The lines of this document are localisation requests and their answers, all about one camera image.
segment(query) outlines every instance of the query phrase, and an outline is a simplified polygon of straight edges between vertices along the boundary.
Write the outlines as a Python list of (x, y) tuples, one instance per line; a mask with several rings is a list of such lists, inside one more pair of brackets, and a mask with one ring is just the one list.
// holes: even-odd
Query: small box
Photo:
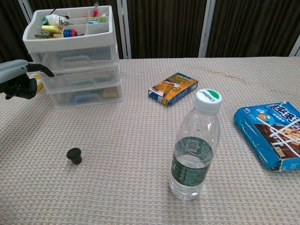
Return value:
[(240, 108), (234, 122), (269, 171), (300, 169), (300, 112), (289, 102)]
[(172, 106), (197, 86), (197, 80), (176, 73), (149, 89), (148, 96), (166, 106)]

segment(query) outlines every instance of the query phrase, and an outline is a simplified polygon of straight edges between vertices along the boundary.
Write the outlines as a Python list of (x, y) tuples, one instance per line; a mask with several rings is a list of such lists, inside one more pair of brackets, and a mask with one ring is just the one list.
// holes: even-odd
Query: curtain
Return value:
[(299, 34), (299, 0), (217, 0), (206, 57), (288, 56)]
[[(28, 0), (32, 11), (48, 8), (74, 8), (93, 6), (96, 0)], [(116, 28), (116, 38), (118, 43), (119, 58), (123, 58), (122, 41), (120, 34), (120, 25), (118, 18), (118, 9), (116, 0), (97, 0), (100, 6), (112, 6), (112, 14)]]
[(17, 0), (0, 0), (0, 63), (24, 59), (31, 61), (22, 41), (27, 26)]
[(206, 0), (127, 0), (133, 58), (198, 57)]

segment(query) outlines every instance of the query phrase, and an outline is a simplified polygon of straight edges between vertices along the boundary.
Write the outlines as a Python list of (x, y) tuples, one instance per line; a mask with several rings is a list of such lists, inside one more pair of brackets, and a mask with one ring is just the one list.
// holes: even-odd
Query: drawer handle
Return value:
[(62, 58), (60, 62), (64, 68), (90, 66), (90, 59), (86, 55)]
[(86, 87), (95, 87), (96, 86), (95, 79), (69, 82), (69, 87), (72, 89), (77, 88), (78, 86), (83, 86), (83, 85)]
[(78, 95), (74, 98), (74, 101), (79, 104), (82, 102), (100, 102), (100, 97), (97, 94), (90, 94), (90, 95)]

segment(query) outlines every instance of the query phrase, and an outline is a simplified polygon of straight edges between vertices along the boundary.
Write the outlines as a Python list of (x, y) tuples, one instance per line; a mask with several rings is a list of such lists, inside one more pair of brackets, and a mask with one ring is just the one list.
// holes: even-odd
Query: blue snack package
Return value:
[(269, 171), (300, 169), (300, 112), (291, 103), (243, 107), (234, 122)]

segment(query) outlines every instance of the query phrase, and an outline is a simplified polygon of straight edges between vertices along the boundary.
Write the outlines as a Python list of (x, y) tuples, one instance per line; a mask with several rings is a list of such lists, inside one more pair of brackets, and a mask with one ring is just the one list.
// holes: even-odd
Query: beige tablecloth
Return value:
[[(300, 58), (121, 60), (124, 101), (55, 110), (0, 95), (0, 224), (300, 224), (300, 171), (267, 172), (233, 122), (239, 107), (291, 101)], [(175, 135), (195, 92), (167, 108), (147, 89), (175, 72), (218, 90), (221, 138), (200, 199), (169, 188)], [(66, 157), (82, 150), (82, 162)]]

